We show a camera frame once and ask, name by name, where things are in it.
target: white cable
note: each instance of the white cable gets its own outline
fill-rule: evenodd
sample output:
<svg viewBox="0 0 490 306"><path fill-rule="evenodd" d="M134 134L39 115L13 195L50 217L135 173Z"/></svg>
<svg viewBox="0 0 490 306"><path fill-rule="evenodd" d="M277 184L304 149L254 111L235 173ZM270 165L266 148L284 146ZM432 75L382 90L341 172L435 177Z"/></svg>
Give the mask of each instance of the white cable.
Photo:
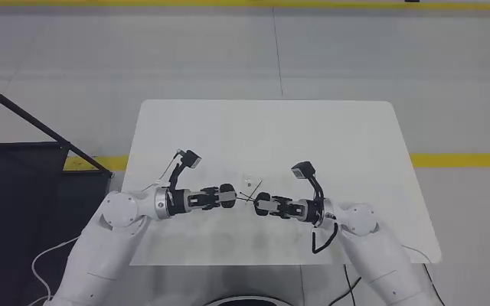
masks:
<svg viewBox="0 0 490 306"><path fill-rule="evenodd" d="M72 240L68 240L68 241L66 241L66 242L64 242L64 243L60 243L60 244L59 244L59 245L57 245L57 246L54 246L54 247L52 247L52 248L50 248L50 249L47 249L47 250L45 250L45 251L41 252L41 253L40 253L38 256L36 256L36 258L34 258L34 260L33 260L33 261L32 261L32 263L31 263L31 270L32 270L32 274L34 274L34 276L35 276L35 277L36 277L36 278L37 278L37 279L38 279L38 280L39 280L39 281L40 281L40 282L41 282L41 283L44 285L44 287L46 288L46 291L47 291L47 300L48 300L48 301L49 301L49 300L51 300L51 289L49 288L49 285L47 284L47 282L45 282L45 281L44 281L44 279L43 279L41 276L39 276L39 274L36 272L36 267L35 267L35 265L36 265L36 261L37 261L37 260L38 260L38 259L39 259L39 258L40 258L42 255L46 254L47 252L50 252L50 251L52 251L52 250L54 250L54 249L58 249L58 248L60 248L61 246L65 246L65 245L67 245L68 243L72 243L73 241L77 240L77 239L78 239L78 237L75 237L75 238L73 238ZM34 301L32 304L30 304L30 305L28 305L28 306L31 306L31 305L35 304L36 302L38 302L38 301L39 301L39 299L38 299L37 301Z"/></svg>
<svg viewBox="0 0 490 306"><path fill-rule="evenodd" d="M36 303L38 303L39 301L44 300L45 298L47 298L47 295L45 295L44 297L38 298L36 301L33 301L32 303L30 303L28 306L34 306L34 305L36 305Z"/></svg>
<svg viewBox="0 0 490 306"><path fill-rule="evenodd" d="M158 179L158 181L161 181L162 180L162 178L165 176L165 174L167 173L168 169L170 168L170 166L172 165L172 163L174 162L174 160L177 158L177 156L178 156L178 154L174 155L173 159L170 161L170 163L168 164L167 168L165 169L165 171L163 172L163 174L160 176L160 178ZM148 188L153 187L155 185L156 185L156 183L150 184L147 187L143 188L140 192L144 192Z"/></svg>

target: floor seam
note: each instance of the floor seam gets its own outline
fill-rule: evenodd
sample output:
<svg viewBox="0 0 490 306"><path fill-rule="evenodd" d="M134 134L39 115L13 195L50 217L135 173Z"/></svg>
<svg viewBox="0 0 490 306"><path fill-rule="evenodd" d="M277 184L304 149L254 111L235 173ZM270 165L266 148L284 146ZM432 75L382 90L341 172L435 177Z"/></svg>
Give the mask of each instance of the floor seam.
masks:
<svg viewBox="0 0 490 306"><path fill-rule="evenodd" d="M281 97L283 94L283 77L281 76L281 61L279 59L279 45L277 44L277 30L276 30L276 13L273 8L273 23L274 23L274 37L276 38L276 55L277 55L277 67L279 68L279 85L281 87Z"/></svg>

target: yellow tape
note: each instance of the yellow tape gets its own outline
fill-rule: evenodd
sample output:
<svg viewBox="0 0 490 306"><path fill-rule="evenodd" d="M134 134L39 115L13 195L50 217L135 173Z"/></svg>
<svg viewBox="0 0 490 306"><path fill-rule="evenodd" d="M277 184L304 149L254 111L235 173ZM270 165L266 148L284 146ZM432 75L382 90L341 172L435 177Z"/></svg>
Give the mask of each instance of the yellow tape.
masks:
<svg viewBox="0 0 490 306"><path fill-rule="evenodd" d="M329 0L0 0L0 6L201 6L261 8L360 8L490 10L490 3L332 2Z"/></svg>
<svg viewBox="0 0 490 306"><path fill-rule="evenodd" d="M483 154L421 154L410 155L415 168L490 168L490 153ZM111 171L125 171L128 155L96 156L95 160ZM78 156L69 156L64 164L66 171L95 170L96 168Z"/></svg>
<svg viewBox="0 0 490 306"><path fill-rule="evenodd" d="M111 171L125 171L128 164L128 155L123 156L95 156L93 157L102 166ZM85 171L96 170L94 166L89 164L79 156L68 156L64 163L65 171Z"/></svg>

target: black cable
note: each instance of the black cable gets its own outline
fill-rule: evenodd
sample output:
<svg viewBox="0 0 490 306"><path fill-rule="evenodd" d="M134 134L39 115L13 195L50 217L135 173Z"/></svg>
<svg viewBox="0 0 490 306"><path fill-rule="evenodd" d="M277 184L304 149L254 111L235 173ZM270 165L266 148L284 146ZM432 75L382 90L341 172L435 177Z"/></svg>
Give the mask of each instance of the black cable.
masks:
<svg viewBox="0 0 490 306"><path fill-rule="evenodd" d="M426 270L426 274L427 276L429 277L429 280L430 280L430 284L432 285L432 288L434 289L434 292L436 293L437 295L437 298L439 299L439 301L441 302L441 304L443 306L446 306L446 304L444 304L443 300L441 299L441 296L439 295L439 292L437 292L437 289L436 289L436 286L434 285L434 282L432 281L432 277L430 276L429 274L429 270L427 270L427 266L426 264L422 264L423 265L423 269Z"/></svg>
<svg viewBox="0 0 490 306"><path fill-rule="evenodd" d="M345 298L346 296L348 296L352 290L354 290L354 288L358 285L358 283L361 281L361 278L358 278L355 280L354 284L352 285L352 287L347 290L343 295L339 296L338 298L336 298L335 300L331 301L330 304L328 304L328 306L332 306L333 304L337 303L338 301L340 301L341 299Z"/></svg>
<svg viewBox="0 0 490 306"><path fill-rule="evenodd" d="M351 281L349 280L349 274L347 273L347 266L344 265L345 279L347 280L347 285L349 286L349 291L351 292L352 304L355 306L354 292L352 291Z"/></svg>
<svg viewBox="0 0 490 306"><path fill-rule="evenodd" d="M318 254L321 251L323 251L324 249L326 249L328 246L330 246L330 244L332 243L334 238L337 236L337 232L338 232L338 224L334 223L334 232L330 235L330 238L328 238L327 242L323 246L316 249L316 233L315 233L315 231L313 231L312 232L312 252L313 252L313 254Z"/></svg>

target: electrical cord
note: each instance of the electrical cord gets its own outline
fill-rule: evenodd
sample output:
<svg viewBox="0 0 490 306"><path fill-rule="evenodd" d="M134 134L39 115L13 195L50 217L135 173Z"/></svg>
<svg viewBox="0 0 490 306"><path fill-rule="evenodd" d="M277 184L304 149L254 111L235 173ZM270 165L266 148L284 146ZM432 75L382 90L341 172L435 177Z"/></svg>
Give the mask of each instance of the electrical cord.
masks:
<svg viewBox="0 0 490 306"><path fill-rule="evenodd" d="M315 231L312 231L312 252L313 252L313 254L318 254L321 251L323 251L324 249L326 249L328 246L330 246L330 244L332 243L334 238L337 236L337 232L338 232L338 224L334 223L334 232L330 235L327 242L323 246L320 246L317 249L316 248L316 233L315 233Z"/></svg>
<svg viewBox="0 0 490 306"><path fill-rule="evenodd" d="M441 302L441 304L443 306L446 306L446 304L444 304L443 300L441 299L441 296L439 295L439 292L437 291L436 286L434 285L434 282L432 281L432 278L430 277L429 270L427 270L427 265L425 263L423 263L422 265L423 265L423 269L426 271L427 277L430 280L430 284L432 285L432 288L434 289L434 292L436 293L437 298L439 299L439 302Z"/></svg>
<svg viewBox="0 0 490 306"><path fill-rule="evenodd" d="M172 165L172 163L174 162L174 160L177 158L177 156L178 156L178 152L177 152L177 153L174 155L174 157L172 158L172 160L170 160L170 163L168 163L167 168L165 169L165 171L163 172L163 174L160 176L159 180L161 180L161 179L162 179L162 178L165 176L165 174L167 173L168 169L170 168L170 166ZM150 188L151 186L154 186L154 185L155 185L155 184L150 184L148 187L146 187L146 188L142 189L142 190L141 190L141 192L143 192L143 191L147 190L148 188ZM38 280L41 282L41 284L43 284L43 286L46 288L47 295L46 295L46 296L44 296L44 297L41 297L41 298L37 299L36 301L33 301L32 303L30 303L30 304L29 304L29 305L27 305L27 306L34 306L36 303L38 303L39 301L41 301L41 300L43 300L43 299L45 299L45 298L47 299L47 301L50 301L50 300L51 300L51 289L50 289L49 285L47 284L47 282L46 282L46 281L45 281L45 280L44 280L44 279L43 279L43 278L42 278L42 277L41 277L41 276L38 274L38 272L36 271L36 267L35 267L36 261L37 261L37 260L38 260L38 259L39 259L39 258L40 258L42 255L44 255L44 254L46 254L46 253L48 253L48 252L50 252L50 251L52 251L52 250L54 250L54 249L58 249L58 248L60 248L60 247L62 247L62 246L65 246L65 245L67 245L67 244L69 244L69 243L72 243L73 241L77 240L78 238L80 238L80 236L75 237L75 238L73 238L73 239L71 239L71 240L65 241L64 243L60 243L60 244L59 244L59 245L57 245L57 246L54 246L54 247L52 247L52 248L50 248L50 249L47 249L47 250L45 250L45 251L41 252L39 255L37 255L37 256L34 258L34 260L33 260L33 261L32 261L32 263L31 263L31 270L32 270L32 274L34 274L34 276L35 276L35 277L36 277L36 278L37 278L37 279L38 279Z"/></svg>
<svg viewBox="0 0 490 306"><path fill-rule="evenodd" d="M165 171L163 171L163 174L162 174L162 175L161 175L161 176L158 178L158 180L159 180L159 181L161 181L161 180L162 180L162 178L165 176L165 174L167 173L168 169L170 168L170 166L172 165L172 163L174 162L174 160L177 158L177 156L178 156L178 152L177 152L177 153L175 153L174 157L173 157L173 158L170 160L170 162L168 163L167 168L165 169ZM146 191L146 190L147 190L148 188L150 188L151 186L155 186L155 183L150 184L150 185L148 185L147 187L143 188L143 189L141 190L141 192Z"/></svg>
<svg viewBox="0 0 490 306"><path fill-rule="evenodd" d="M34 274L34 276L41 282L41 284L43 284L43 286L46 288L46 291L47 291L47 297L43 297L43 298L47 298L47 300L51 300L51 289L49 288L49 285L47 284L47 282L38 274L38 272L36 271L36 261L44 254L48 253L48 252L51 252L52 250L54 249L58 249L62 246L65 246L67 245L68 243L72 243L73 241L77 240L80 236L78 237L75 237L71 240L68 240L68 241L65 241L64 243L60 243L59 245L57 246L54 246L50 249L47 249L41 253L39 253L39 255L37 255L34 260L32 261L31 263L31 270L32 270L32 274ZM38 300L34 301L33 303L29 304L28 306L32 306L33 304L37 303L38 301L40 301L42 298L39 298Z"/></svg>
<svg viewBox="0 0 490 306"><path fill-rule="evenodd" d="M355 306L354 292L352 291L351 281L349 280L349 274L347 273L347 266L344 265L345 279L347 280L347 285L349 286L349 291L351 292L352 304Z"/></svg>
<svg viewBox="0 0 490 306"><path fill-rule="evenodd" d="M432 262L430 261L429 257L427 255L425 255L422 251L420 251L418 249L415 249L415 248L412 248L412 247L409 247L409 246L405 246L405 245L402 245L402 247L404 247L405 249L411 249L412 251L418 252L420 255L422 255L423 257L425 257L427 259L427 261L432 265ZM432 288L434 289L434 292L436 293L436 296L439 299L439 302L443 306L446 306L446 304L444 304L444 301L441 299L441 296L439 295L439 292L437 291L436 285L434 284L434 280L436 279L435 270L433 269L433 275L434 275L434 277L432 277L432 276L430 276L429 270L427 269L427 265L425 263L423 263L422 265L423 265L423 269L425 270L425 272L427 274L427 277L429 278L430 284L432 285Z"/></svg>
<svg viewBox="0 0 490 306"><path fill-rule="evenodd" d="M354 284L352 284L352 287L349 290L347 290L343 295L339 296L335 300L331 301L330 304L328 304L328 306L332 306L333 304L337 303L338 301L340 301L341 299L345 298L350 293L352 293L352 290L354 290L354 288L359 284L360 281L361 281L361 278L356 279Z"/></svg>
<svg viewBox="0 0 490 306"><path fill-rule="evenodd" d="M28 306L34 306L34 305L36 305L36 303L38 303L39 301L44 300L45 298L47 298L47 295L45 295L44 297L38 298L36 301L33 301L32 303L30 303Z"/></svg>

